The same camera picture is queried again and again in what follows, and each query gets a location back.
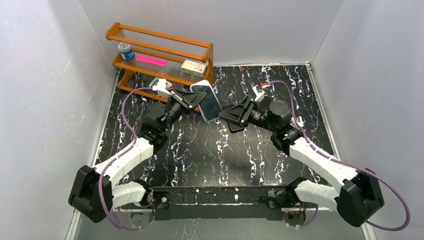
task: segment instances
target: pink box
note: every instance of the pink box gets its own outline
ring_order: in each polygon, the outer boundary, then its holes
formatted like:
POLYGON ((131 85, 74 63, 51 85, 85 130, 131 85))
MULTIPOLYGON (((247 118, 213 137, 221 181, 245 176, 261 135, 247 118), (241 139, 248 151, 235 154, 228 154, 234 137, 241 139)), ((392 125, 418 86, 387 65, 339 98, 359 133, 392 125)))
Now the pink box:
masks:
POLYGON ((142 56, 142 55, 138 55, 136 59, 140 62, 155 64, 155 65, 159 65, 159 66, 162 66, 162 67, 165 67, 167 65, 167 61, 160 60, 160 59, 157 59, 157 58, 142 56))

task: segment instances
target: white wall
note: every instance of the white wall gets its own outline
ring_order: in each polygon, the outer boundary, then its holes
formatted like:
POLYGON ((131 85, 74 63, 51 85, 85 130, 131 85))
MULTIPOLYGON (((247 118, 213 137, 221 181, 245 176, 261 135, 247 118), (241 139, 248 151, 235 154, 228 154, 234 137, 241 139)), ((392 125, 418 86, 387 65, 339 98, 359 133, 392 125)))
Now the white wall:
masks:
POLYGON ((2 0, 0 31, 0 239, 64 239, 114 68, 78 0, 2 0))
POLYGON ((115 22, 213 43, 214 65, 311 61, 344 0, 79 0, 105 38, 115 22))
MULTIPOLYGON (((344 161, 369 167, 406 198, 411 224, 378 239, 424 235, 424 2, 347 0, 313 61, 344 161)), ((402 205, 383 188, 372 222, 397 227, 402 205)))

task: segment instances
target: marble pattern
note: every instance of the marble pattern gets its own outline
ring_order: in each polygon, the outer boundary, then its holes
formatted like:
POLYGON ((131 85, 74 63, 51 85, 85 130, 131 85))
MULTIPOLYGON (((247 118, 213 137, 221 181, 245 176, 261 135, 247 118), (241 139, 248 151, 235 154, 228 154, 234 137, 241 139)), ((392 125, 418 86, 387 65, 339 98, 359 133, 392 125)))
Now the marble pattern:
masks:
MULTIPOLYGON (((120 78, 124 74, 123 70, 117 73, 120 78)), ((145 87, 152 79, 137 73, 128 84, 145 87)), ((291 86, 297 115, 306 121, 309 138, 333 154, 305 65, 215 67, 214 79, 213 89, 221 106, 242 101, 246 95, 254 96, 254 85, 285 81, 291 86)), ((273 99, 290 101, 282 84, 268 87, 265 92, 273 99)), ((120 115, 127 94, 115 90, 96 163, 107 160, 132 141, 131 131, 125 128, 120 115)), ((129 123, 137 132, 151 102, 134 95, 126 105, 129 123)), ((130 171, 121 183, 143 179, 153 186, 268 186, 285 185, 302 176, 327 184, 313 170, 278 151, 270 135, 252 124, 233 134, 220 119, 206 123, 199 113, 183 115, 172 126, 168 144, 130 171)))

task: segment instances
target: small cardboard box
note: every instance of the small cardboard box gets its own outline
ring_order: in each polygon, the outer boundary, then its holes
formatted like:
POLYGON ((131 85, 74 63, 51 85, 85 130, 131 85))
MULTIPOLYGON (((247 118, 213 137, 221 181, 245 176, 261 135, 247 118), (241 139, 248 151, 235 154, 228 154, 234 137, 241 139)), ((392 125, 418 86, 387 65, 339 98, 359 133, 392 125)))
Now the small cardboard box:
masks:
POLYGON ((181 70, 186 74, 204 77, 206 74, 206 65, 190 60, 185 60, 181 66, 181 70))

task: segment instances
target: blue container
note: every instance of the blue container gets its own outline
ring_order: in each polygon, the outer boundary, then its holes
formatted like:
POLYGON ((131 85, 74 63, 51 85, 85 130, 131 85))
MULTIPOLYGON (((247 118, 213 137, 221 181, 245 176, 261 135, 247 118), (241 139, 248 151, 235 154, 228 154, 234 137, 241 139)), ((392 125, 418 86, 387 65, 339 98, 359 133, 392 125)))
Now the blue container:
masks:
POLYGON ((133 51, 133 46, 131 44, 126 42, 121 42, 118 44, 118 49, 120 52, 120 55, 124 60, 131 60, 134 58, 135 54, 133 51))

